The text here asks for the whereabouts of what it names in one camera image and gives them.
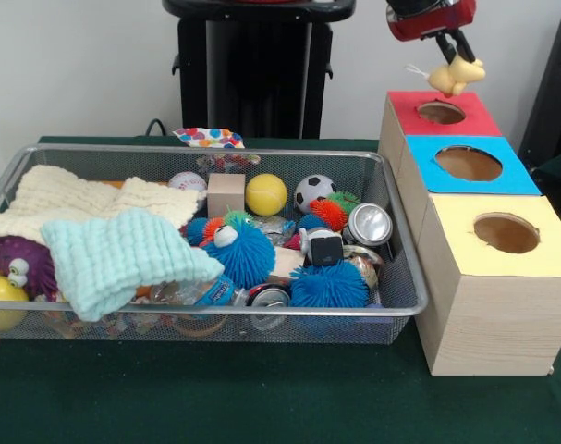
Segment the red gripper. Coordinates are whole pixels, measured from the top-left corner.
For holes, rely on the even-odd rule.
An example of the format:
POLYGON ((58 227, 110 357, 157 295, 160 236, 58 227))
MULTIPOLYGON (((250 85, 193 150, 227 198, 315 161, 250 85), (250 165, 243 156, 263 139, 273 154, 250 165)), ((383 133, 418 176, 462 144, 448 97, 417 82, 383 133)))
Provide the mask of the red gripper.
POLYGON ((448 65, 457 54, 473 63, 476 56, 460 28, 473 21, 476 8, 475 0, 388 1, 386 20, 392 34, 401 42, 422 40, 438 32, 435 40, 448 65), (440 31, 451 31, 457 50, 440 31))

